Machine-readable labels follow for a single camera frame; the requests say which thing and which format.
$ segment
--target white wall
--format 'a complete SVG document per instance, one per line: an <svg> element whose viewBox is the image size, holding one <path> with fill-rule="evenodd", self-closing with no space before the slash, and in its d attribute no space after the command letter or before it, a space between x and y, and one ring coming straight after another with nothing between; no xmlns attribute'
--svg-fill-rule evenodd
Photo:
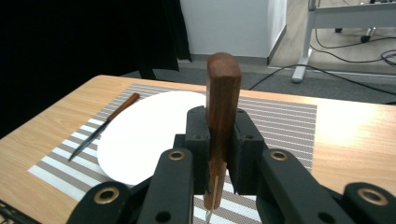
<svg viewBox="0 0 396 224"><path fill-rule="evenodd" d="M287 0L180 0L191 54L267 58L286 26Z"/></svg>

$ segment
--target wooden knife handle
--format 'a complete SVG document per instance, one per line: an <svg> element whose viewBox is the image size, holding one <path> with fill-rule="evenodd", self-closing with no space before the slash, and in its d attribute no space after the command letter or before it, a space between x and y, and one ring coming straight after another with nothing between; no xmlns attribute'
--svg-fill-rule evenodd
<svg viewBox="0 0 396 224"><path fill-rule="evenodd" d="M208 210L217 209L220 205L240 87L241 71L237 60L222 52L210 56L207 61L205 108L210 131L210 192L204 196Z"/></svg>
<svg viewBox="0 0 396 224"><path fill-rule="evenodd" d="M129 97L122 105L120 105L119 108L117 108L110 116L108 116L107 120L108 121L113 120L120 112L122 112L124 109L128 108L128 106L136 102L137 99L139 99L139 97L140 97L139 93L132 94L131 97Z"/></svg>

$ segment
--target wooden table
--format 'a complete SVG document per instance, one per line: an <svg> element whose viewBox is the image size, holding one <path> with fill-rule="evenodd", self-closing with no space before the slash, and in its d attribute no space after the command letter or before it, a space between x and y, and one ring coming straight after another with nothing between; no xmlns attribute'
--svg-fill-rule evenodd
<svg viewBox="0 0 396 224"><path fill-rule="evenodd" d="M204 86L98 76L0 140L0 199L43 223L65 223L77 202L28 169L131 84L191 91ZM396 195L396 106L241 91L242 96L318 106L312 174L343 192L364 181Z"/></svg>

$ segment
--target white plate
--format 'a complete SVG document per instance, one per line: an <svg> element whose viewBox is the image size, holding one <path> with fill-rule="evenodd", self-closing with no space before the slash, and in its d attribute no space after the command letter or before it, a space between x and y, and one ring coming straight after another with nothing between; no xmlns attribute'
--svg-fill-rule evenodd
<svg viewBox="0 0 396 224"><path fill-rule="evenodd" d="M168 91L136 102L103 131L99 165L124 184L149 178L161 154L172 148L175 134L186 132L187 112L199 105L205 105L205 96L192 91Z"/></svg>

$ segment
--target black curtain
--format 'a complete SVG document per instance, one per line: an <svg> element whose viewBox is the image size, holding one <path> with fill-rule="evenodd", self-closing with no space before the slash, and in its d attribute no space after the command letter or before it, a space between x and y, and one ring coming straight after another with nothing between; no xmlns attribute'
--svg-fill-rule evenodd
<svg viewBox="0 0 396 224"><path fill-rule="evenodd" d="M177 58L191 59L178 0L3 0L0 137L92 77Z"/></svg>

